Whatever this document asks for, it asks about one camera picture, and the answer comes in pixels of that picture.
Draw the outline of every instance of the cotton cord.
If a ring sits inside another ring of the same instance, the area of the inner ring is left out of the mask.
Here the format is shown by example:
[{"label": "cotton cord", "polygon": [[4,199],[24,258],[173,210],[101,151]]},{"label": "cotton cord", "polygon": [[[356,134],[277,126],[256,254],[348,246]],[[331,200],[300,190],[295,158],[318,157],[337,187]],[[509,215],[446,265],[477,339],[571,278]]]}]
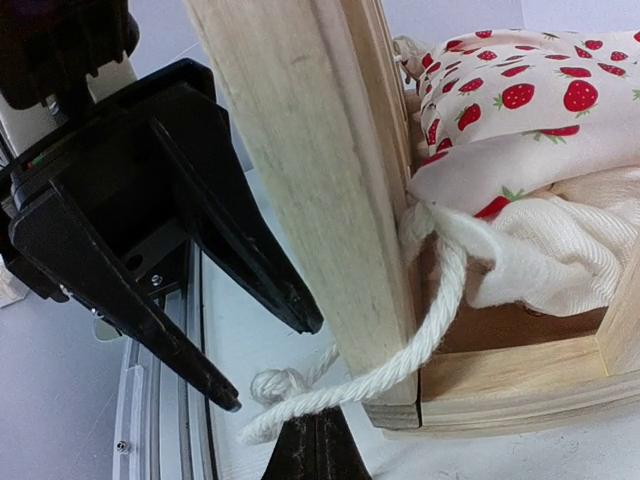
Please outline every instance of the cotton cord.
[{"label": "cotton cord", "polygon": [[287,420],[321,412],[347,403],[372,400],[405,380],[426,363],[455,318],[466,277],[467,255],[460,243],[447,232],[441,232],[437,219],[447,212],[421,202],[408,209],[400,226],[401,246],[406,261],[419,253],[424,239],[438,232],[438,258],[441,268],[440,286],[422,326],[409,344],[387,363],[343,385],[310,391],[313,384],[338,357],[337,347],[329,348],[318,365],[306,375],[293,369],[269,370],[256,376],[252,396],[269,409],[256,417],[240,432],[240,440],[258,444],[274,440]]}]

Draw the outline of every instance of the wooden frame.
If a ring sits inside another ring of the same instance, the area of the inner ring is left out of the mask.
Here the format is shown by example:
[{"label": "wooden frame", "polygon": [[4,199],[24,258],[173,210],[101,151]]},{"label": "wooden frame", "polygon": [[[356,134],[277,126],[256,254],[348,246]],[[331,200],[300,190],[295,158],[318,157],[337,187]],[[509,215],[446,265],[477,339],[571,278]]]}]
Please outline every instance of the wooden frame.
[{"label": "wooden frame", "polygon": [[[371,370],[415,330],[424,277],[415,273],[429,265],[407,271],[400,259],[396,222],[424,144],[380,2],[185,2],[341,354],[354,375]],[[639,403],[639,265],[640,245],[606,313],[462,308],[420,372],[421,406],[416,376],[367,406],[373,423],[491,435]],[[514,333],[517,322],[527,327]],[[471,335],[478,324],[499,334]]]}]

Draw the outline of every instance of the white textured fabric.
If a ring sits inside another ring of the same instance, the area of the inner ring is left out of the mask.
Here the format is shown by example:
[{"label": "white textured fabric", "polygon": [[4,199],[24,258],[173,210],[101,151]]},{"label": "white textured fabric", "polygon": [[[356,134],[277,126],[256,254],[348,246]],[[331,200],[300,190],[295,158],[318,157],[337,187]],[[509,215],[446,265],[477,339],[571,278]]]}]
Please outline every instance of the white textured fabric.
[{"label": "white textured fabric", "polygon": [[469,304],[555,316],[609,305],[640,226],[639,181],[633,167],[558,182],[470,231],[465,246],[489,271],[470,272]]}]

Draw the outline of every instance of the wooden board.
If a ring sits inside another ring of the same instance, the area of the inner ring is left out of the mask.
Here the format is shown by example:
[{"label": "wooden board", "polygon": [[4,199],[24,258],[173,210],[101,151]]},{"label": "wooden board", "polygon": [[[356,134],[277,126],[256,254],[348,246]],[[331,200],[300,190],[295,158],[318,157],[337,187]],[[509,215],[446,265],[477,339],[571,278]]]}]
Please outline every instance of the wooden board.
[{"label": "wooden board", "polygon": [[640,372],[608,376],[594,335],[436,355],[422,369],[416,434],[474,437],[541,430],[640,404]]},{"label": "wooden board", "polygon": [[[353,374],[368,372],[415,329],[390,201],[401,210],[402,172],[385,167],[385,155],[400,155],[402,117],[381,118],[398,108],[392,76],[380,84],[363,78],[391,75],[379,50],[383,30],[369,15],[373,4],[185,2],[343,358]],[[349,15],[367,15],[347,24],[345,6]],[[358,32],[355,43],[350,28]],[[364,51],[372,55],[367,72],[357,56]],[[386,106],[373,107],[374,91],[387,93]],[[385,128],[394,133],[380,135]],[[412,405],[416,398],[417,375],[379,401]]]},{"label": "wooden board", "polygon": [[607,372],[640,370],[640,241],[596,335]]}]

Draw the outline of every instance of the wooden post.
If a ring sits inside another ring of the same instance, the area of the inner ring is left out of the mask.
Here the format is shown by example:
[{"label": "wooden post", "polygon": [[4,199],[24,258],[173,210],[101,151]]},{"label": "wooden post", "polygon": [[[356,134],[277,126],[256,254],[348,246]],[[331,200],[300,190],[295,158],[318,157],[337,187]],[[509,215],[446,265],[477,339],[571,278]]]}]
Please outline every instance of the wooden post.
[{"label": "wooden post", "polygon": [[640,370],[640,241],[596,334],[609,375]]},{"label": "wooden post", "polygon": [[[376,4],[185,2],[340,352],[352,374],[368,372],[415,329],[393,215],[406,114]],[[380,403],[411,406],[417,426],[416,399],[414,375]]]}]

